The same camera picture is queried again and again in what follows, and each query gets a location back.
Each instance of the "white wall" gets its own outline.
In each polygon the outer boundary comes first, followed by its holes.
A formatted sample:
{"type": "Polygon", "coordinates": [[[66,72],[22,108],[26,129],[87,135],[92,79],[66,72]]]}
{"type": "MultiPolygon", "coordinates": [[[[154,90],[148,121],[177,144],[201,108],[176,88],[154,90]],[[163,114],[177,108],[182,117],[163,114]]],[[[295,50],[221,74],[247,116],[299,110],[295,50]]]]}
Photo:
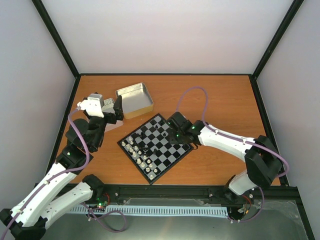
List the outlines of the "white wall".
{"type": "Polygon", "coordinates": [[[293,0],[43,0],[80,73],[254,72],[293,0]]]}
{"type": "Polygon", "coordinates": [[[258,85],[280,153],[320,239],[320,1],[306,0],[258,85]]]}
{"type": "Polygon", "coordinates": [[[0,1],[0,36],[2,210],[44,176],[74,78],[31,0],[0,1]]]}

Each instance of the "robotic arm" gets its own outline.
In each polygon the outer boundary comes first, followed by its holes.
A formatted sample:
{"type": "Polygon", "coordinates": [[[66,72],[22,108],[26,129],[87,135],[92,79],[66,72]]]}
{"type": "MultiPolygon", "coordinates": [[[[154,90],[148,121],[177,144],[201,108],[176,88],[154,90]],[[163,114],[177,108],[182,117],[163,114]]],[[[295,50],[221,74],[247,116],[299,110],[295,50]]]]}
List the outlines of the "robotic arm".
{"type": "Polygon", "coordinates": [[[238,136],[219,129],[212,131],[200,120],[192,124],[180,112],[175,112],[167,120],[167,123],[170,126],[168,137],[171,144],[194,144],[197,148],[198,145],[214,147],[245,162],[246,170],[234,175],[225,186],[224,196],[231,202],[236,196],[257,186],[269,187],[282,167],[278,158],[246,143],[249,141],[278,153],[271,141],[265,136],[252,138],[238,136]]]}
{"type": "MultiPolygon", "coordinates": [[[[124,118],[121,96],[113,104],[112,110],[109,106],[107,111],[103,111],[103,107],[102,95],[91,94],[78,103],[78,108],[84,111],[88,121],[80,118],[73,122],[91,153],[101,147],[106,125],[116,124],[124,118]]],[[[82,171],[87,160],[76,131],[70,126],[65,135],[67,146],[57,156],[46,176],[18,205],[0,212],[0,220],[6,226],[10,225],[9,229],[16,240],[41,239],[46,229],[74,206],[90,199],[96,200],[103,194],[103,182],[94,175],[88,175],[72,190],[54,200],[62,188],[82,171]]],[[[89,154],[89,162],[92,159],[93,156],[89,154]]]]}

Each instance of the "metal tray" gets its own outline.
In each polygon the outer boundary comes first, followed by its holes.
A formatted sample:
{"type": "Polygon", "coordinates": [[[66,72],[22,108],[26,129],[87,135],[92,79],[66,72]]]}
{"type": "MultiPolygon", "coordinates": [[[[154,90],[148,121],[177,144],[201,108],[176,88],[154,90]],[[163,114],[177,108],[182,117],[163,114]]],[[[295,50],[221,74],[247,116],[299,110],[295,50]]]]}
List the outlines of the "metal tray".
{"type": "Polygon", "coordinates": [[[126,119],[137,117],[154,109],[154,101],[143,82],[119,89],[115,91],[115,95],[122,96],[123,115],[126,119]]]}

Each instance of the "wooden tabletop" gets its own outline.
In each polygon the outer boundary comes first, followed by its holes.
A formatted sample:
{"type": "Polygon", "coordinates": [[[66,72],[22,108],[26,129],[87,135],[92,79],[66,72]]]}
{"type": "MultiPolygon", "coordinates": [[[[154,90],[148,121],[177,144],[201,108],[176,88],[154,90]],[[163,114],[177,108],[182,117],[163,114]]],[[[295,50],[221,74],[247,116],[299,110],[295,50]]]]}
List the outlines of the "wooden tabletop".
{"type": "MultiPolygon", "coordinates": [[[[73,180],[79,183],[89,174],[96,175],[105,184],[148,184],[131,160],[117,145],[117,141],[160,113],[166,119],[176,109],[182,93],[193,86],[201,86],[208,92],[206,122],[240,136],[265,135],[255,97],[248,76],[245,75],[88,75],[82,76],[74,98],[72,109],[78,102],[98,92],[104,99],[116,99],[115,91],[137,83],[145,83],[154,102],[152,112],[124,119],[123,126],[104,135],[102,147],[93,153],[93,160],[73,180]]],[[[201,119],[205,95],[195,89],[189,92],[179,111],[191,122],[201,119]]],[[[85,118],[77,112],[73,119],[85,118]]],[[[66,146],[62,138],[58,153],[66,146]]],[[[178,162],[155,184],[162,185],[224,185],[231,176],[245,169],[240,159],[213,147],[200,146],[178,162]]]]}

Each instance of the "orange wood surface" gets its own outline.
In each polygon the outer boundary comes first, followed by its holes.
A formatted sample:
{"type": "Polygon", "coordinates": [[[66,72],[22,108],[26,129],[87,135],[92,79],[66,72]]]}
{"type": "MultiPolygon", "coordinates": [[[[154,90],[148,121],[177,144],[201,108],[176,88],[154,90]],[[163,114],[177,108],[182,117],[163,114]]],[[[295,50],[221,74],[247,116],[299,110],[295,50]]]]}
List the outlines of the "orange wood surface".
{"type": "MultiPolygon", "coordinates": [[[[258,137],[265,135],[255,97],[246,75],[137,75],[137,76],[82,76],[72,109],[84,97],[98,92],[104,99],[116,99],[115,91],[137,83],[145,83],[153,99],[152,112],[124,119],[124,125],[104,135],[102,147],[93,153],[93,160],[73,180],[95,174],[105,184],[148,184],[131,160],[117,145],[117,141],[160,113],[166,119],[176,109],[182,93],[193,86],[204,87],[209,95],[205,120],[213,126],[237,135],[258,137]]],[[[189,92],[179,111],[194,122],[201,119],[205,95],[195,89],[189,92]]],[[[85,118],[77,112],[73,119],[85,118]]],[[[66,145],[63,137],[58,153],[66,145]]],[[[241,173],[245,163],[213,147],[200,146],[165,173],[155,184],[162,185],[224,185],[231,176],[241,173]]]]}

